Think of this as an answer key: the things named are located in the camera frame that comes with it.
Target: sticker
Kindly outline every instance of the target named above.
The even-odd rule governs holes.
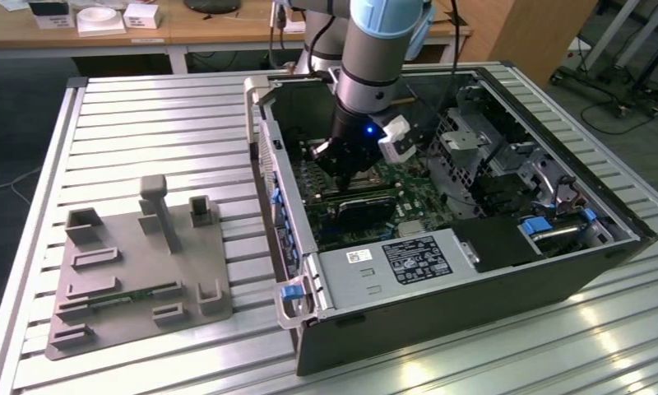
[[[383,251],[395,278],[403,285],[453,273],[432,236],[385,244]]]
[[[163,43],[164,39],[132,39],[132,44]]]
[[[347,257],[349,259],[349,263],[359,263],[373,259],[369,249],[361,249],[360,251],[351,251],[349,253],[347,253]]]

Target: barcode label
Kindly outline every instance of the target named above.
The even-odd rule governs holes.
[[[361,249],[359,251],[351,251],[347,253],[347,257],[349,259],[349,263],[359,263],[363,261],[369,261],[373,259],[373,256],[371,255],[371,250],[369,249]]]

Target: motherboard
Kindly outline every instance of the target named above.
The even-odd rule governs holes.
[[[401,165],[381,160],[343,192],[311,160],[296,161],[293,171],[321,252],[444,229],[453,221],[417,156]]]

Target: desk leg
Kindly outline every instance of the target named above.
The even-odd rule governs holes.
[[[459,52],[463,51],[463,43],[465,42],[465,37],[459,37]],[[457,54],[456,44],[457,38],[451,37],[449,42],[444,46],[444,52],[441,53],[440,63],[453,63],[453,58]]]
[[[168,58],[171,60],[173,74],[188,74],[188,63],[185,62],[187,53],[187,45],[171,45],[168,47]]]

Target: power supply label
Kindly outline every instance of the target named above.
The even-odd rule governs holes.
[[[453,273],[432,236],[385,244],[383,251],[403,285]]]

